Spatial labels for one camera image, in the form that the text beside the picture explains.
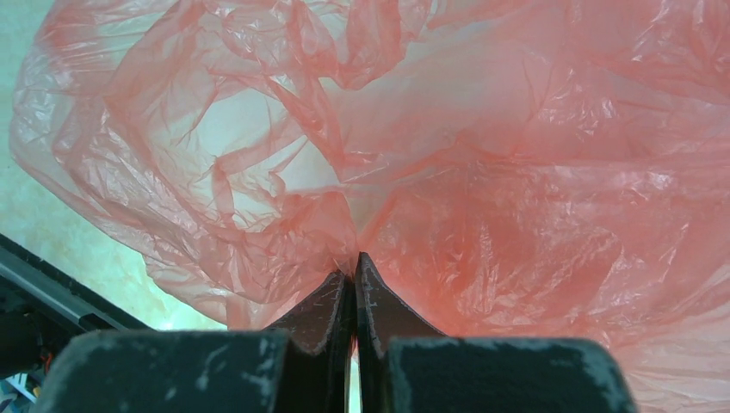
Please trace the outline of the translucent red trash bag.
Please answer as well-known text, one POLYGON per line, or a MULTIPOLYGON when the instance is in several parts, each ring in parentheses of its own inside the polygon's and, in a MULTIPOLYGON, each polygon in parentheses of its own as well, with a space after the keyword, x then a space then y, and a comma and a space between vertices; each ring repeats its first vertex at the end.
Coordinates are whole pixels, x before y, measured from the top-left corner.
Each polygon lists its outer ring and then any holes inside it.
POLYGON ((364 251, 449 334, 729 409, 726 1, 57 1, 9 150, 229 328, 364 251))

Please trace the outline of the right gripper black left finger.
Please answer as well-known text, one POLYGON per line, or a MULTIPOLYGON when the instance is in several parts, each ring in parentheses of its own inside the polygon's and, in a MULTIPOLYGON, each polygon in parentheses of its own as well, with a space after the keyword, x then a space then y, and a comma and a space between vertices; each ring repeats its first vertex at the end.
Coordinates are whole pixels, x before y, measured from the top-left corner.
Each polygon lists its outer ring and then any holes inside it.
POLYGON ((37 412, 342 412, 354 287, 333 273, 268 328, 99 330, 53 363, 37 412))

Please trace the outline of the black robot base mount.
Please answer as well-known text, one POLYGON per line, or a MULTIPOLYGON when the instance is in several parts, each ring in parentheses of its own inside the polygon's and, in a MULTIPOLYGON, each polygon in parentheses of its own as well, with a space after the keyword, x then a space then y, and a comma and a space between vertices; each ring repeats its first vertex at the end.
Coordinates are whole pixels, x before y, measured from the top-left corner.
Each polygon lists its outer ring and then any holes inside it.
POLYGON ((75 336, 148 325, 1 236, 1 377, 48 371, 75 336))

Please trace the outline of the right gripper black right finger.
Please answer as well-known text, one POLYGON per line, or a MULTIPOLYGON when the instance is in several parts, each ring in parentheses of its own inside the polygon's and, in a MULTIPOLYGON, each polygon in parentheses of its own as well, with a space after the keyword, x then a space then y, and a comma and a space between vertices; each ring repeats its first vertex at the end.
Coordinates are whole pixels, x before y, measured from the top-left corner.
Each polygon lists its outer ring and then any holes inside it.
POLYGON ((424 320, 366 253, 354 274, 366 412, 635 412, 618 363, 567 337, 455 337, 424 320))

